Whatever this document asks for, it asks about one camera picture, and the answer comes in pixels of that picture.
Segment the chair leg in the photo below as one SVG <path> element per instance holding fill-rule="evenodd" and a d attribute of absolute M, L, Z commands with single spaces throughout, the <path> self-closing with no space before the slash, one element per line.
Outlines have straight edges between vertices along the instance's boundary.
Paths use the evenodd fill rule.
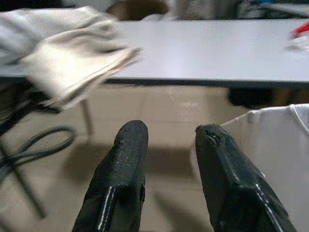
<path fill-rule="evenodd" d="M 86 123 L 86 129 L 87 129 L 87 134 L 88 136 L 93 135 L 93 121 L 91 117 L 91 111 L 90 111 L 90 106 L 89 102 L 87 99 L 81 101 L 81 105 L 83 108 L 83 115 Z"/>

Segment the cable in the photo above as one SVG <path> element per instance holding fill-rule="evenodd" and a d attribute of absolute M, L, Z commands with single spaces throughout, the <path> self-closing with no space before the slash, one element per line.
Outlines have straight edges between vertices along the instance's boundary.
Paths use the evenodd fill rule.
<path fill-rule="evenodd" d="M 65 141 L 59 143 L 54 147 L 44 150 L 27 151 L 29 148 L 31 148 L 32 145 L 34 145 L 40 139 L 44 138 L 47 135 L 58 132 L 67 132 L 69 137 Z M 36 134 L 31 139 L 29 139 L 25 144 L 23 144 L 21 148 L 14 155 L 10 156 L 8 159 L 7 158 L 0 159 L 0 184 L 5 179 L 5 177 L 10 172 L 13 171 L 11 168 L 12 163 L 17 168 L 23 164 L 50 156 L 70 146 L 75 140 L 75 138 L 76 138 L 76 130 L 68 126 L 54 127 Z"/>

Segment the white fabric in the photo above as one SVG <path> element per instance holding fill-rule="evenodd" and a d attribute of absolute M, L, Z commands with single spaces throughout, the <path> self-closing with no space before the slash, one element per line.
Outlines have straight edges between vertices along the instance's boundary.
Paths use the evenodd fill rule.
<path fill-rule="evenodd" d="M 7 48 L 0 58 L 23 58 L 27 79 L 62 108 L 136 61 L 139 51 L 126 47 L 112 16 L 91 7 L 0 13 L 0 28 Z"/>
<path fill-rule="evenodd" d="M 309 104 L 254 110 L 221 126 L 266 175 L 297 231 L 308 231 Z M 191 162 L 200 179 L 195 147 Z"/>

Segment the tile floor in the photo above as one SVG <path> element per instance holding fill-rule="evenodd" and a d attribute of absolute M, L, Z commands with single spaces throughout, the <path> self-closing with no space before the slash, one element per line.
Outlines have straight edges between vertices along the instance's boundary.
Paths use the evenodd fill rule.
<path fill-rule="evenodd" d="M 221 124 L 246 112 L 231 106 L 226 90 L 210 87 L 103 86 L 90 96 L 95 134 L 86 134 L 81 108 L 59 115 L 31 114 L 7 133 L 12 151 L 32 135 L 55 125 L 77 129 L 67 149 L 22 167 L 48 210 L 39 220 L 10 176 L 0 187 L 0 224 L 17 232 L 69 232 L 81 207 L 93 171 L 126 122 L 148 126 L 146 199 L 142 232 L 212 232 L 201 185 L 194 179 L 189 148 L 200 124 Z M 36 145 L 51 146 L 53 135 Z"/>

